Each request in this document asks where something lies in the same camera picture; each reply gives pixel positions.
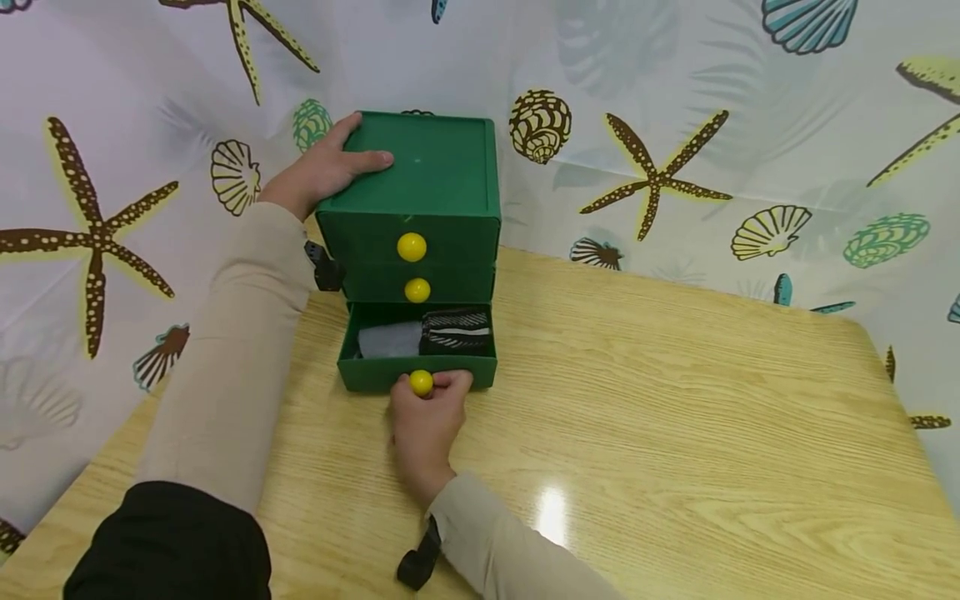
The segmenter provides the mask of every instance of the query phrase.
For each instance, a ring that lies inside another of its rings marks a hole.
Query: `hand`
[[[321,200],[350,185],[358,175],[394,164],[389,152],[344,152],[344,143],[362,121],[359,112],[337,121],[323,139],[267,184],[260,201],[279,204],[305,221]]]
[[[421,398],[404,374],[390,391],[396,465],[424,510],[457,476],[450,466],[450,448],[467,419],[464,400],[472,383],[468,371],[435,372],[432,395]]]

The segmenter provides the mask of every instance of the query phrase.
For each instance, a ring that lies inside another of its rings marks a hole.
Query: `wooden table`
[[[456,468],[631,598],[960,598],[960,533],[856,324],[503,250],[500,370],[468,401]],[[303,316],[260,521],[275,598],[409,598],[420,515],[383,397],[336,356],[343,300]],[[148,398],[0,572],[55,598],[120,502]],[[422,598],[471,597],[442,564]]]

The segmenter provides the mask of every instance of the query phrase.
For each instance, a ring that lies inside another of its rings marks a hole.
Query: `white backdrop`
[[[493,119],[506,245],[860,321],[960,505],[957,22],[950,0],[0,0],[0,561],[173,368],[236,216],[354,108]]]

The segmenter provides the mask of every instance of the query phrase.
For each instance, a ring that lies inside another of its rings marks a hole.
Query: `beige sleeve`
[[[468,473],[437,495],[437,520],[450,564],[487,600],[622,599],[603,577],[514,516]]]
[[[171,481],[253,514],[260,502],[294,330],[311,290],[306,231],[253,204],[237,222],[174,369],[136,481]]]

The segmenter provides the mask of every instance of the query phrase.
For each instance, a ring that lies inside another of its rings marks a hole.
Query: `black and white striped cloth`
[[[420,354],[479,354],[491,342],[490,318],[482,306],[423,315]]]

